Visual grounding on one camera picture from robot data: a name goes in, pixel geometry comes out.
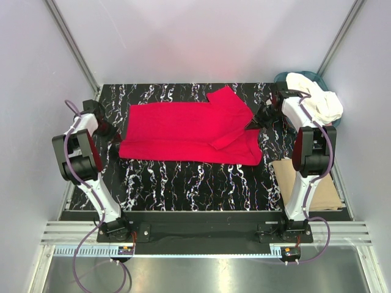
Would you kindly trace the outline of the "red t shirt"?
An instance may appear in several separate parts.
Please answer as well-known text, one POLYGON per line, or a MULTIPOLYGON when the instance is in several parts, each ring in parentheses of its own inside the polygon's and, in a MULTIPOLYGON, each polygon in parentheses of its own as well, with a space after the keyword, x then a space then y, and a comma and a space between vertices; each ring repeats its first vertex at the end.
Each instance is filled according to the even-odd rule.
POLYGON ((160 102, 130 106, 122 159, 258 165, 259 131, 248 130, 253 113, 225 86, 206 102, 160 102))

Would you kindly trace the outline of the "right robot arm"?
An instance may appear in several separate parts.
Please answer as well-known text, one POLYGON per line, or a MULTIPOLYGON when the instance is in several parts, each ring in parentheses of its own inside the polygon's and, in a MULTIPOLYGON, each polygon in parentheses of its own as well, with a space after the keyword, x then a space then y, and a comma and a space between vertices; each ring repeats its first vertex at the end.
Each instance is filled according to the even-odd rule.
POLYGON ((247 129, 264 128, 274 117, 286 117, 297 132, 291 159, 296 176, 290 200, 279 221, 260 224, 256 235, 266 244, 311 243, 310 223, 326 223, 322 217, 310 217, 309 207, 319 182, 334 165, 337 130, 325 125, 308 109, 305 101, 310 99, 310 94, 275 85, 271 96, 271 104, 258 110, 247 129))

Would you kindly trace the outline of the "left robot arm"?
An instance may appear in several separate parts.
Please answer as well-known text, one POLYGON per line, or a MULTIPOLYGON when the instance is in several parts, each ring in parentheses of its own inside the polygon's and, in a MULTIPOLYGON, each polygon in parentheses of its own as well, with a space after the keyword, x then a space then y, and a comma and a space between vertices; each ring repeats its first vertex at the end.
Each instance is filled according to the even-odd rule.
POLYGON ((100 235, 113 242, 135 240, 130 220, 103 181, 103 164, 93 141, 93 136, 100 136, 109 143, 120 143, 118 128, 107 121, 98 101, 83 101, 82 111, 70 100, 66 99, 65 104, 74 113, 73 123, 67 132, 52 138, 60 174, 93 204, 99 216, 96 227, 100 235))

